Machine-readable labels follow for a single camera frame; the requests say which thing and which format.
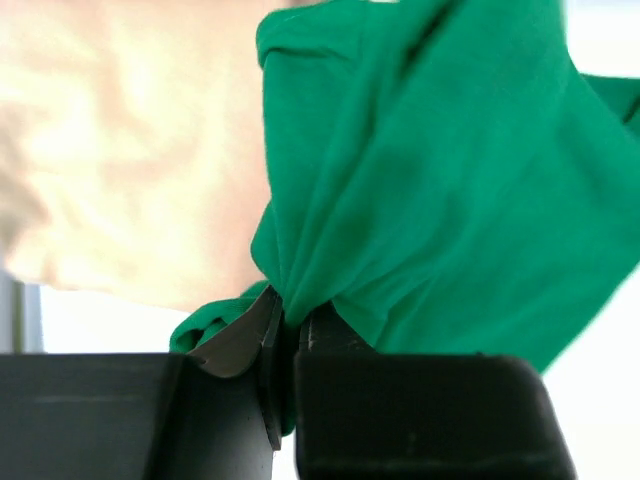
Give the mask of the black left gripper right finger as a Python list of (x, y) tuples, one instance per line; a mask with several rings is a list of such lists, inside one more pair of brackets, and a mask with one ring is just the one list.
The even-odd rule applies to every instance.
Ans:
[(573, 479), (539, 374), (511, 356), (382, 355), (323, 306), (295, 358), (303, 479)]

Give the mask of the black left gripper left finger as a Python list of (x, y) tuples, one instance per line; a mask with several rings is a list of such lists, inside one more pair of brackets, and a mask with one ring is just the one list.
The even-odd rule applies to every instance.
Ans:
[(270, 478), (281, 311), (266, 289), (188, 354), (3, 356), (2, 477)]

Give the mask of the green t-shirt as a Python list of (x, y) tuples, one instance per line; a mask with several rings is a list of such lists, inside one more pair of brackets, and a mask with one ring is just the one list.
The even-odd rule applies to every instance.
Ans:
[(265, 287), (382, 353), (545, 369), (639, 260), (639, 83), (581, 74), (556, 1), (330, 1), (256, 33), (271, 198), (263, 280), (173, 332), (185, 353)]

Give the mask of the beige t-shirt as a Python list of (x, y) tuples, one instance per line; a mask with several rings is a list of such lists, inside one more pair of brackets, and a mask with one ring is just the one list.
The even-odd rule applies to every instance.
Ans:
[(278, 1), (5, 1), (1, 263), (189, 311), (260, 279), (259, 22)]

